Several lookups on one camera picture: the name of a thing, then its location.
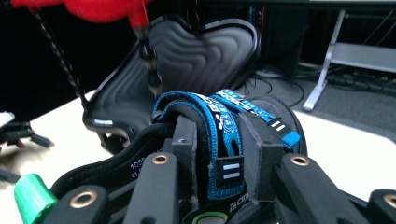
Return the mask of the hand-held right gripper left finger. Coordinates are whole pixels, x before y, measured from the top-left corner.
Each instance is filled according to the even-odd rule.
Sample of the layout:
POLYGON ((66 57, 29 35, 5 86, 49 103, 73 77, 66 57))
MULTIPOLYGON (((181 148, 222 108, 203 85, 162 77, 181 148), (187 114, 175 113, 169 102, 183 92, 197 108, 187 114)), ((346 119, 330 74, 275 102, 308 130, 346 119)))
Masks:
POLYGON ((179 116, 173 138, 166 140, 170 148, 165 150, 177 157, 179 199, 187 201, 192 206, 199 205, 196 172, 197 138, 196 123, 187 117, 179 116))

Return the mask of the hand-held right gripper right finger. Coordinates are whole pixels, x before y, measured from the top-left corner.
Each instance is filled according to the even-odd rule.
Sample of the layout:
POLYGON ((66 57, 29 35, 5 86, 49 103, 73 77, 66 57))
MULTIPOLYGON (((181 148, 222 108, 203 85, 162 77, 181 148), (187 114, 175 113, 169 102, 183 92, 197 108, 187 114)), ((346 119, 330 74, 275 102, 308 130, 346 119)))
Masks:
POLYGON ((254 203, 272 202, 275 199, 272 169, 280 162, 283 145, 261 118, 248 112, 239 116, 248 197, 254 203))

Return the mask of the black pad with blue straps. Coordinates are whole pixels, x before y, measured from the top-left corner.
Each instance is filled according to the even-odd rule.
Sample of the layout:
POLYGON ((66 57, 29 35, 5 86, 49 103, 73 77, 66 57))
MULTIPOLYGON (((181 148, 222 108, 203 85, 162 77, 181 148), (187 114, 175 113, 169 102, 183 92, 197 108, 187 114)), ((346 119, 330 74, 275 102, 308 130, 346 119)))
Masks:
POLYGON ((283 155, 306 152, 301 123, 275 97, 170 91, 157 100, 151 125, 120 154, 56 182, 52 190, 60 201, 44 224, 276 224, 274 201, 254 203, 248 197, 242 112, 275 132, 283 155), (165 152, 179 116, 196 123, 198 206, 179 199, 177 157, 165 152))

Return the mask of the dark cabinet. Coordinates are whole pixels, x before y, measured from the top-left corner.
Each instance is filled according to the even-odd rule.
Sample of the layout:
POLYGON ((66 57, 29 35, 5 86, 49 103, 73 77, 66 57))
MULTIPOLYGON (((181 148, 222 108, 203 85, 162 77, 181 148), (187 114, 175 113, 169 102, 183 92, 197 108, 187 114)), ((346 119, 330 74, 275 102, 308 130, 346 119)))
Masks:
POLYGON ((255 6, 248 19, 259 31, 261 59, 287 79, 294 80, 300 59, 308 11, 299 7, 255 6))

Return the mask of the grey metal stand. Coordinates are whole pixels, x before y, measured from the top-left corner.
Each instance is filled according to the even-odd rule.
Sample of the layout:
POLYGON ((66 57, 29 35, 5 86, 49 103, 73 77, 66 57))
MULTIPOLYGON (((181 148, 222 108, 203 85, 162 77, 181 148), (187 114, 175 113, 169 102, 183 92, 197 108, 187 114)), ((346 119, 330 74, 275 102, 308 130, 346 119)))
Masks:
POLYGON ((396 49, 337 41, 345 18, 347 14, 342 9, 338 13, 318 82, 303 104, 304 111, 310 112, 315 108, 326 87, 326 76, 332 63, 396 74, 396 49))

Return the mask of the red plastic object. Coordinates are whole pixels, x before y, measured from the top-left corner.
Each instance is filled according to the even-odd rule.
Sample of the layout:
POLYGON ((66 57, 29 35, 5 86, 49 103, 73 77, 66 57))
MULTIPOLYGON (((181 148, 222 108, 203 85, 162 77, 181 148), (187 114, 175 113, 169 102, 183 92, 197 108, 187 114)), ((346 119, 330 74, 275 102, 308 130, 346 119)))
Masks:
POLYGON ((33 11, 42 7, 64 5, 67 11, 85 21, 107 23, 124 18, 131 27, 149 27, 147 5, 152 0, 10 0, 15 8, 27 7, 33 11))

